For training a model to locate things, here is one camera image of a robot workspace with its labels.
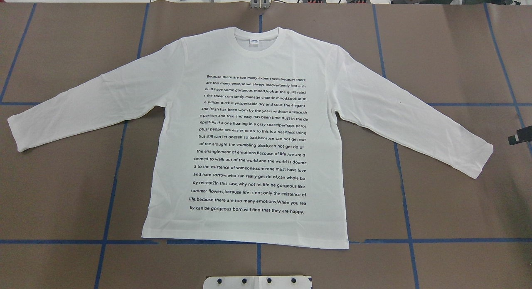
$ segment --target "shirt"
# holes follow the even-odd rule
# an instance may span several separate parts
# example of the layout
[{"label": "shirt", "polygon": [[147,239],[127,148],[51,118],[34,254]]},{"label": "shirt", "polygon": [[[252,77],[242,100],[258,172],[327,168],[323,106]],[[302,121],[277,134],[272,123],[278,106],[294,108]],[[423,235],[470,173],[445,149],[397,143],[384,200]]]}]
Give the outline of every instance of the shirt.
[{"label": "shirt", "polygon": [[24,151],[155,106],[144,238],[347,249],[336,112],[472,178],[493,152],[341,47],[279,27],[183,37],[8,122]]}]

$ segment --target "white long-sleeve t-shirt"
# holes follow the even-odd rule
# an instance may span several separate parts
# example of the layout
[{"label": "white long-sleeve t-shirt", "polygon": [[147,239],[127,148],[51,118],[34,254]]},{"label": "white long-sleeve t-shirt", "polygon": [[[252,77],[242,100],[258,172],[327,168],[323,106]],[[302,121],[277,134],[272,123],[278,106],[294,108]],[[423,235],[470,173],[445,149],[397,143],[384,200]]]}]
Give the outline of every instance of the white long-sleeve t-shirt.
[{"label": "white long-sleeve t-shirt", "polygon": [[184,37],[8,122],[24,151],[155,106],[144,238],[347,249],[336,112],[472,178],[493,152],[339,46],[282,28]]}]

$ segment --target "neckline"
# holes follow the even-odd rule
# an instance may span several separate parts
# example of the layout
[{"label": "neckline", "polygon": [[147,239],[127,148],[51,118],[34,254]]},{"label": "neckline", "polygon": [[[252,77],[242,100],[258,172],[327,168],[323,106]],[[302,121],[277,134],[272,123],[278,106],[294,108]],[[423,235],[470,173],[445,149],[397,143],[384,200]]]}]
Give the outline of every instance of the neckline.
[{"label": "neckline", "polygon": [[[239,54],[242,54],[247,57],[262,57],[266,55],[270,55],[273,52],[275,52],[281,43],[285,39],[285,30],[281,27],[277,27],[275,29],[266,31],[266,32],[260,32],[260,33],[253,33],[244,31],[241,29],[238,29],[237,27],[230,27],[227,29],[227,36],[228,41],[230,45],[238,52]],[[260,51],[249,51],[240,46],[236,40],[236,37],[243,37],[245,39],[251,39],[251,40],[264,40],[264,39],[272,39],[276,37],[275,41],[271,46],[264,50]]]}]

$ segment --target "brown table surface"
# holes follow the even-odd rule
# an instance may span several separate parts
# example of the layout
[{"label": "brown table surface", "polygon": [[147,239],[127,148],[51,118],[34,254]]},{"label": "brown table surface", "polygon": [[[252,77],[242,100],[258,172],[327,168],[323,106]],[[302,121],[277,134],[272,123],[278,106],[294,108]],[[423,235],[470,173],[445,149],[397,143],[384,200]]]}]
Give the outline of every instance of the brown table surface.
[{"label": "brown table surface", "polygon": [[[532,287],[532,8],[0,3],[0,287]],[[6,119],[180,37],[281,26],[336,43],[495,147],[477,180],[339,121],[349,250],[143,240],[163,109],[17,152]]]}]

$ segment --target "sleeve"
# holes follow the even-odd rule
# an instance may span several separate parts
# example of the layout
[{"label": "sleeve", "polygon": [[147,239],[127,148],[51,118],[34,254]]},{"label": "sleeve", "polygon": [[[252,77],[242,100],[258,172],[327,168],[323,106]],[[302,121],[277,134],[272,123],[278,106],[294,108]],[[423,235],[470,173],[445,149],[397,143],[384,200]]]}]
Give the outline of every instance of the sleeve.
[{"label": "sleeve", "polygon": [[136,119],[165,107],[186,60],[183,39],[7,119],[17,150]]},{"label": "sleeve", "polygon": [[336,60],[338,74],[328,94],[342,119],[478,177],[492,145],[356,62],[342,48],[337,47],[331,59]]}]

